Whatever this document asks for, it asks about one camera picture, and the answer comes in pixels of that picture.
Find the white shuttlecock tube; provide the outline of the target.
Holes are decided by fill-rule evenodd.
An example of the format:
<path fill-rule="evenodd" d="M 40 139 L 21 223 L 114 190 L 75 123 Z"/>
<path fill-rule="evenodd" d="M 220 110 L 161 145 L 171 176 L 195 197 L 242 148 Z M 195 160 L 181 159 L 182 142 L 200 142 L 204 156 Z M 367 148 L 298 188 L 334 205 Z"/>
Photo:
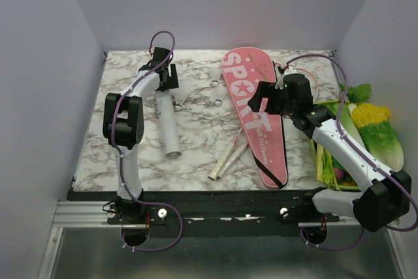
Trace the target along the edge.
<path fill-rule="evenodd" d="M 164 156 L 167 159 L 179 158 L 182 151 L 170 91 L 156 91 L 155 100 Z"/>

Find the white shuttlecock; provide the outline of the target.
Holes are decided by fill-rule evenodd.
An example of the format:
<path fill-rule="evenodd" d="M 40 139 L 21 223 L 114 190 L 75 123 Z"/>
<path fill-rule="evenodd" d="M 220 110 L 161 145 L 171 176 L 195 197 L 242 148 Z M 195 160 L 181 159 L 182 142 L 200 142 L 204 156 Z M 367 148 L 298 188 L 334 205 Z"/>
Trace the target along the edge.
<path fill-rule="evenodd" d="M 222 70 L 220 68 L 210 69 L 210 80 L 211 80 L 211 85 L 213 87 L 218 86 L 221 74 L 222 74 Z"/>
<path fill-rule="evenodd" d="M 215 101 L 214 104 L 217 107 L 220 107 L 224 101 L 226 101 L 229 97 L 229 93 L 226 89 L 224 88 L 220 88 L 220 89 L 215 89 Z"/>
<path fill-rule="evenodd" d="M 174 94 L 174 109 L 175 111 L 180 111 L 183 107 L 183 104 L 189 97 L 188 91 L 177 91 Z"/>

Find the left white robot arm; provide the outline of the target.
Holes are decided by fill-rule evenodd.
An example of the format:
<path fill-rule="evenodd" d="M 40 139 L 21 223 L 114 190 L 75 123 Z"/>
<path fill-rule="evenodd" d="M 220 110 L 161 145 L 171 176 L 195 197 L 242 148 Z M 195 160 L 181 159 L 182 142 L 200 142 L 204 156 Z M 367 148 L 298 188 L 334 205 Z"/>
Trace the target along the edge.
<path fill-rule="evenodd" d="M 151 59 L 137 77 L 119 93 L 108 93 L 104 102 L 103 136 L 114 150 L 118 169 L 117 197 L 107 213 L 111 219 L 149 223 L 152 204 L 144 200 L 138 173 L 138 147 L 144 136 L 143 102 L 155 97 L 163 152 L 167 158 L 180 157 L 180 140 L 174 118 L 171 91 L 178 88 L 172 50 L 154 48 Z"/>

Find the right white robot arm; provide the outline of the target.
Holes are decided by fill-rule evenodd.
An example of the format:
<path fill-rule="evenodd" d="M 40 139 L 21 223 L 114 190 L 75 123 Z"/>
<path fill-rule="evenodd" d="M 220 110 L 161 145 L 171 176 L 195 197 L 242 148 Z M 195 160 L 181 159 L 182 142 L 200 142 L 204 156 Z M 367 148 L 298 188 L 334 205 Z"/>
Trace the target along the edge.
<path fill-rule="evenodd" d="M 410 195 L 410 175 L 380 163 L 342 128 L 327 107 L 314 104 L 304 75 L 285 76 L 282 88 L 259 82 L 248 106 L 259 112 L 263 99 L 267 100 L 265 113 L 289 116 L 298 130 L 331 153 L 360 189 L 358 193 L 317 191 L 300 206 L 305 220 L 313 222 L 323 214 L 348 216 L 367 231 L 376 232 L 417 207 Z"/>

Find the pink badminton racket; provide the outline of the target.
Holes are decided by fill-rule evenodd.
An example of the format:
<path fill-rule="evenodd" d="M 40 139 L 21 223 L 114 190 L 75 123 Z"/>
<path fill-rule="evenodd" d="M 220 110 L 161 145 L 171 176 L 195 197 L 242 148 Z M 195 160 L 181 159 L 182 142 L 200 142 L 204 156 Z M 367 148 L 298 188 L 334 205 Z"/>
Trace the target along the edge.
<path fill-rule="evenodd" d="M 236 145 L 236 142 L 242 132 L 242 128 L 239 129 L 238 133 L 234 136 L 234 138 L 228 143 L 228 145 L 225 147 L 221 157 L 218 159 L 215 167 L 212 169 L 211 173 L 208 175 L 208 179 L 211 181 L 216 181 L 221 178 L 221 175 L 227 168 L 228 162 L 230 162 L 234 147 Z"/>

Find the white green bok choy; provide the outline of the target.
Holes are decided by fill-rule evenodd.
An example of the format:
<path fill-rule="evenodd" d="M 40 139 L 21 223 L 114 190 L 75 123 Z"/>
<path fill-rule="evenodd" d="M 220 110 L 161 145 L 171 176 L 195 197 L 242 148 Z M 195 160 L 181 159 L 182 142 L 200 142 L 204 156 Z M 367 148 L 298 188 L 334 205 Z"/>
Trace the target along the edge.
<path fill-rule="evenodd" d="M 357 131 L 357 128 L 355 124 L 353 123 L 353 120 L 351 119 L 351 114 L 349 111 L 349 107 L 344 104 L 341 115 L 340 115 L 340 123 L 344 127 L 344 129 L 351 135 L 351 137 L 356 140 L 356 142 L 365 148 L 364 143 L 361 139 L 361 136 L 359 132 Z"/>

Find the green leafy vegetable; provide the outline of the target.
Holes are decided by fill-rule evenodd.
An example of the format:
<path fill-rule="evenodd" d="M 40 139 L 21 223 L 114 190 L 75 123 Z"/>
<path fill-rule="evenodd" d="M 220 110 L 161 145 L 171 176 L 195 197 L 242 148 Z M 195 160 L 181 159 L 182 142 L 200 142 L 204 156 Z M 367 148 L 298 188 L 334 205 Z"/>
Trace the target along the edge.
<path fill-rule="evenodd" d="M 369 83 L 348 87 L 346 101 L 350 103 L 365 103 L 372 94 L 372 86 Z"/>

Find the green vegetable basket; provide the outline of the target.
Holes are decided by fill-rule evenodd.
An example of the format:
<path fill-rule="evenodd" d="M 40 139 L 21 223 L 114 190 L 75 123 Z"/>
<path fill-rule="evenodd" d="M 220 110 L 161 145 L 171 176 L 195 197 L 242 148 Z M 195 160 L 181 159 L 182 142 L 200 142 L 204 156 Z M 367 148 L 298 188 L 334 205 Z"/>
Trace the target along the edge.
<path fill-rule="evenodd" d="M 348 191 L 358 190 L 354 179 L 330 152 L 323 147 L 315 149 L 317 179 L 330 188 Z"/>

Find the yellow green napa cabbage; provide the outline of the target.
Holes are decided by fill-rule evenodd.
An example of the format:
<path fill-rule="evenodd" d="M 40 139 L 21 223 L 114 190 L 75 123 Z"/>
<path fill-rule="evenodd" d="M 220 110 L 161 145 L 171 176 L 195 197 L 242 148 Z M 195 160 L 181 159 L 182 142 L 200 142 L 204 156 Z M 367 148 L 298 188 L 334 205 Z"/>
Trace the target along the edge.
<path fill-rule="evenodd" d="M 404 153 L 396 131 L 389 123 L 389 109 L 361 103 L 349 104 L 349 111 L 366 149 L 394 172 L 402 170 Z"/>

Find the black mounting base plate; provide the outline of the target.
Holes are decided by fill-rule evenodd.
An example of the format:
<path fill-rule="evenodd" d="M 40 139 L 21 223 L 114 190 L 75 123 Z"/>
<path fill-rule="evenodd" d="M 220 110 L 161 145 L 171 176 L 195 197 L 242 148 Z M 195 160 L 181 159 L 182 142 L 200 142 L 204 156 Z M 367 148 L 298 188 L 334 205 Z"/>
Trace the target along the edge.
<path fill-rule="evenodd" d="M 311 190 L 296 191 L 147 191 L 152 204 L 149 223 L 111 219 L 107 210 L 114 192 L 70 191 L 66 201 L 102 201 L 107 227 L 121 231 L 130 242 L 146 238 L 298 237 L 321 244 L 342 237 L 345 242 L 361 235 L 350 218 L 321 214 L 311 202 Z"/>

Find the aluminium rail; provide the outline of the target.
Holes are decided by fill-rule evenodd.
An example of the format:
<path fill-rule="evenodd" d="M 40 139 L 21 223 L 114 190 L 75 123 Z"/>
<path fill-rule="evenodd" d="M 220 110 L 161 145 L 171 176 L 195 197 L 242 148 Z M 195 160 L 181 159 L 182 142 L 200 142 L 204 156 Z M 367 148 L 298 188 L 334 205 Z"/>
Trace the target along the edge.
<path fill-rule="evenodd" d="M 96 228 L 106 227 L 107 215 L 102 201 L 60 201 L 52 221 L 53 227 Z"/>

